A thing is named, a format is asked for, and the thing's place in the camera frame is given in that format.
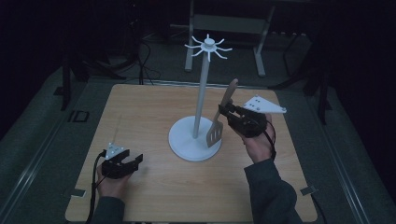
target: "dark background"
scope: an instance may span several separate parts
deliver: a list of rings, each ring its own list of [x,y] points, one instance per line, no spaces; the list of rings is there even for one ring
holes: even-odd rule
[[[131,3],[137,3],[138,10]],[[150,23],[166,37],[169,23],[188,24],[189,13],[189,1],[181,0],[128,4],[121,0],[1,0],[0,4],[0,138],[44,80],[61,66],[66,52],[82,51],[105,60],[104,52],[122,54],[131,48],[128,43],[126,47],[115,44],[124,43],[125,34],[133,35],[130,21]],[[308,31],[316,51],[306,60],[319,57],[326,61],[331,86],[395,201],[396,4],[333,1],[325,7],[329,14],[315,6],[309,6],[309,13],[297,6],[279,5],[271,30]],[[315,29],[306,30],[306,26]],[[76,76],[86,80],[83,67]]]

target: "black cable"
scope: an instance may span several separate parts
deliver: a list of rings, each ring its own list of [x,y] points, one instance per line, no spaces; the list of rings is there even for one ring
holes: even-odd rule
[[[144,46],[146,46],[146,47],[148,48],[148,56],[146,56],[145,61],[142,62],[142,60],[140,59],[140,56],[137,55],[137,60],[139,61],[139,65],[140,65],[140,71],[139,71],[139,85],[144,85],[145,83],[144,83],[143,72],[144,72],[144,69],[145,69],[145,67],[146,67],[146,62],[147,62],[148,59],[149,59],[149,55],[151,54],[151,48],[150,48],[150,46],[149,46],[148,44],[146,44],[143,40],[141,40],[140,43],[143,44]]]
[[[91,223],[91,219],[93,216],[93,210],[95,207],[95,200],[96,200],[96,167],[98,165],[99,159],[101,157],[104,157],[106,155],[106,151],[104,150],[103,152],[99,153],[99,155],[96,157],[94,166],[93,166],[93,173],[92,173],[92,183],[91,183],[91,203],[90,203],[90,214],[88,215],[87,221],[85,222],[86,224]]]
[[[151,77],[149,76],[149,73],[148,73],[146,67],[145,67],[145,72],[146,72],[146,76],[148,77],[148,80],[149,80],[149,82],[151,83],[151,85],[154,85],[154,83],[153,83],[152,80],[151,80]]]
[[[146,75],[148,76],[149,79],[159,79],[159,78],[161,77],[161,72],[156,71],[156,70],[153,70],[153,69],[150,69],[150,68],[148,68],[148,67],[146,67],[146,66],[145,66],[145,69],[146,69]],[[150,72],[154,72],[154,73],[158,74],[158,76],[157,76],[157,77],[154,77],[154,78],[151,78],[151,77],[149,76],[149,73],[148,73],[147,70],[149,70]]]
[[[270,137],[270,135],[268,134],[268,132],[266,132],[265,130],[267,129],[266,127],[262,127],[260,125],[260,123],[255,120],[255,119],[249,119],[251,122],[256,123],[259,127],[261,127],[262,132],[264,133],[265,137],[268,139],[268,142],[270,142],[271,145],[271,158],[274,160],[275,156],[276,156],[276,150],[275,150],[275,141],[276,141],[276,132],[275,132],[275,127],[274,125],[270,122],[270,121],[266,121],[267,123],[269,123],[271,125],[271,127],[274,129],[274,140]]]
[[[108,174],[107,175],[105,175],[105,176],[103,176],[103,178],[101,179],[101,180],[99,180],[98,181],[98,183],[96,184],[96,188],[98,188],[98,186],[100,185],[100,183],[102,183],[102,181],[104,181],[105,179],[106,179],[106,177],[108,176]]]

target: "gray floor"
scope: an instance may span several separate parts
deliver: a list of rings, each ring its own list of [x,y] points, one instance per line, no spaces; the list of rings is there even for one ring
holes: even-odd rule
[[[190,73],[184,71],[184,37],[175,35],[167,43],[160,43],[155,35],[145,37],[150,55],[142,46],[141,57],[149,55],[146,66],[150,70],[146,70],[145,77],[150,77],[154,85],[199,82],[202,57],[194,59]],[[283,35],[268,36],[262,54],[267,76],[258,77],[251,44],[227,43],[226,39],[225,46],[234,50],[223,53],[228,60],[213,57],[208,83],[228,84],[238,77],[241,86],[265,89],[286,80],[289,77],[281,56],[289,41]],[[301,62],[309,44],[301,37],[290,49],[291,70]],[[61,70],[49,77],[0,143],[1,223],[66,222],[68,193],[77,182],[106,98],[116,83],[136,84],[138,72],[135,65],[120,71],[120,75],[128,77],[123,81],[99,76],[94,71],[88,83],[73,81],[72,102],[63,112],[62,98],[53,95],[61,85]],[[325,223],[322,215],[328,223],[396,223],[395,205],[336,92],[329,89],[332,110],[326,112],[328,124],[323,126],[316,115],[317,97],[304,96],[304,83],[302,80],[276,94],[288,109],[285,119],[308,185],[318,189],[314,196],[323,214],[318,210],[315,223]],[[150,80],[145,79],[145,84],[151,85]],[[72,110],[89,111],[88,122],[67,122]],[[19,180],[26,185],[17,185]]]

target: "white pole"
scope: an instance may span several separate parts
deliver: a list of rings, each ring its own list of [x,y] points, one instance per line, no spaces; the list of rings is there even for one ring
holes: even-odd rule
[[[194,139],[198,137],[199,123],[201,122],[202,108],[205,99],[206,81],[207,81],[207,74],[209,71],[209,64],[210,64],[207,58],[207,54],[208,54],[207,52],[204,52],[204,58],[202,59],[201,80],[199,84],[197,110],[195,112],[194,131],[192,133],[192,137]]]

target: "table surface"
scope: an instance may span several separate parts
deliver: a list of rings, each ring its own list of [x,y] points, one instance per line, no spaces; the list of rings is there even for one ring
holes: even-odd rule
[[[125,195],[126,221],[150,222],[249,222],[252,221],[248,182],[244,168],[252,164],[240,139],[224,124],[219,152],[206,161],[185,161],[169,147],[170,128],[179,119],[194,116],[197,87],[115,85],[81,169],[65,216],[86,220],[90,209],[92,169],[97,155],[109,142],[141,153],[144,160],[130,178]],[[202,116],[212,119],[225,92],[206,88]],[[255,94],[278,104],[273,91],[237,89],[233,103],[242,105]],[[310,196],[300,189],[306,181],[286,121],[273,115],[276,128],[276,167],[297,192],[296,210],[303,221],[314,221],[317,212]]]

